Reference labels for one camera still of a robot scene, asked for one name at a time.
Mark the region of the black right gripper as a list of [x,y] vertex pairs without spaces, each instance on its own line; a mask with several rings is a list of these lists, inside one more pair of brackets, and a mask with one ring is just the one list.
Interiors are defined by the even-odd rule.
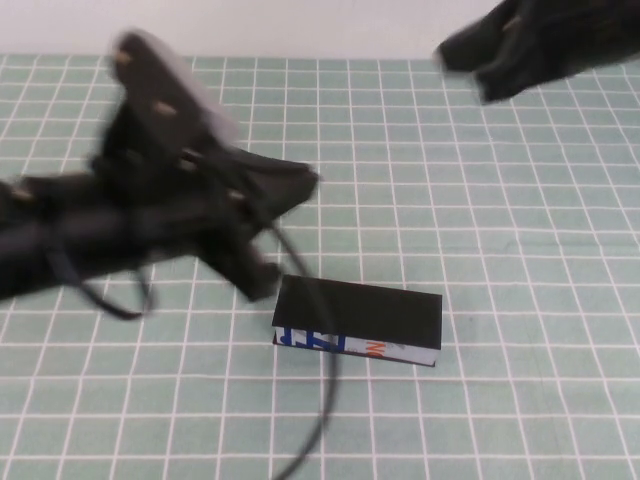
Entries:
[[473,71],[483,104],[639,54],[637,1],[521,1],[504,23],[487,15],[435,50],[445,70]]

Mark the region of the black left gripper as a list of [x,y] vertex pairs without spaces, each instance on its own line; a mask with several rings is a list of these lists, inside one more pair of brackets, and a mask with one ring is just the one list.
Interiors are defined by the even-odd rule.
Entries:
[[309,201],[319,181],[307,164],[235,149],[213,159],[151,162],[133,152],[93,162],[121,217],[119,242],[135,263],[191,255],[247,299],[273,294],[279,268],[256,249],[273,220]]

